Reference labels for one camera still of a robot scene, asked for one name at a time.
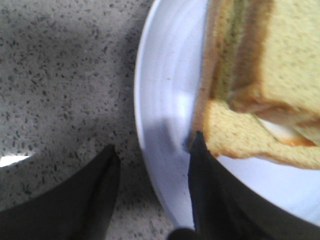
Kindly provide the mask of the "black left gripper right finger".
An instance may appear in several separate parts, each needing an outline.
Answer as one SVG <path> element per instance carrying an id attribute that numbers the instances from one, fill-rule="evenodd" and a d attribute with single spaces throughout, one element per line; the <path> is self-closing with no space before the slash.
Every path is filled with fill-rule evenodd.
<path id="1" fill-rule="evenodd" d="M 195 231 L 204 240 L 318 240 L 320 228 L 270 203 L 230 173 L 196 132 L 188 186 Z"/>

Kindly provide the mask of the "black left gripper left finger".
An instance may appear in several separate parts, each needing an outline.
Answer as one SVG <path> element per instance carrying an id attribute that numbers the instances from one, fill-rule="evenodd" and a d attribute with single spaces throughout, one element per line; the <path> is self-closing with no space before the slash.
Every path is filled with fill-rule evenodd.
<path id="1" fill-rule="evenodd" d="M 121 161 L 106 146 L 72 177 L 0 213 L 2 240 L 104 240 L 116 205 Z"/>

